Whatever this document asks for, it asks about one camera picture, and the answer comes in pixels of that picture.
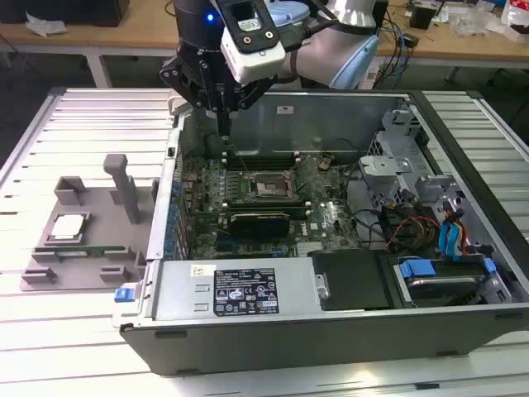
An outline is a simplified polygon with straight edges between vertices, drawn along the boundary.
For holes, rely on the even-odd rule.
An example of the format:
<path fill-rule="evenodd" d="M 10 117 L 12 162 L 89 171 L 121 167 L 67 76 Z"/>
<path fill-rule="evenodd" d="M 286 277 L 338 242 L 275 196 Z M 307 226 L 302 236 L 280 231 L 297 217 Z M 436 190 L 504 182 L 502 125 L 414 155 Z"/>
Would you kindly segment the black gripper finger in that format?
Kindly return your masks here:
<path fill-rule="evenodd" d="M 231 132 L 231 114 L 240 110 L 248 110 L 274 84 L 276 76 L 259 79 L 246 85 L 235 80 L 225 84 L 225 135 Z"/>
<path fill-rule="evenodd" d="M 160 78 L 195 108 L 217 120 L 217 132 L 226 136 L 223 84 L 215 78 L 213 63 L 204 55 L 175 55 L 162 64 Z"/>

